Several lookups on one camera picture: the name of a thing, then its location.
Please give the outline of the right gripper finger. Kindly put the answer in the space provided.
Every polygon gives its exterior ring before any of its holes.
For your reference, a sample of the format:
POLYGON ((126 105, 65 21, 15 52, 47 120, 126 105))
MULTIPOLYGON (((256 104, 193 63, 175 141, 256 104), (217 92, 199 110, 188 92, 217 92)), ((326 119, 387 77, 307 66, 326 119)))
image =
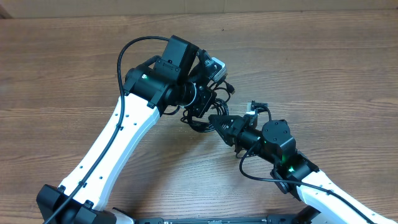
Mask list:
POLYGON ((222 130, 231 130, 240 132, 249 126, 249 120, 237 115, 210 115, 209 122, 214 126, 215 130, 220 133, 222 130))
POLYGON ((222 140, 228 145, 233 146, 235 144, 236 137, 238 135, 237 131, 231 130, 222 130, 219 135, 221 136, 222 140))

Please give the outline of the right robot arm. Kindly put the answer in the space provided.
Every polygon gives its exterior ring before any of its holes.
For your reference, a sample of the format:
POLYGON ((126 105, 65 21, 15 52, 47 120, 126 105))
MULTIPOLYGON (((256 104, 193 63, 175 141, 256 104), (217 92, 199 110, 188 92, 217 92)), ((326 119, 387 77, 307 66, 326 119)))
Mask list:
POLYGON ((211 115, 210 123, 236 152, 258 156, 273 165, 269 181, 292 194, 332 223, 392 223, 347 194, 296 148, 286 121, 270 120, 256 129, 256 116, 211 115))

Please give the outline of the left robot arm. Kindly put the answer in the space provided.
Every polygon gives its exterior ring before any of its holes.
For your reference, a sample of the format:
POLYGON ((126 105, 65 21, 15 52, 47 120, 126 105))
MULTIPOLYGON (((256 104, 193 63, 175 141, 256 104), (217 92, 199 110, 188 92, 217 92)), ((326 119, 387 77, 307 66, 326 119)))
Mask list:
POLYGON ((120 96, 108 123, 74 170, 58 187, 44 185, 37 204, 45 223, 133 223, 107 210, 111 191, 140 140, 169 106, 200 118, 215 100, 209 82, 226 74, 226 65, 177 36, 156 55, 118 76, 120 96))

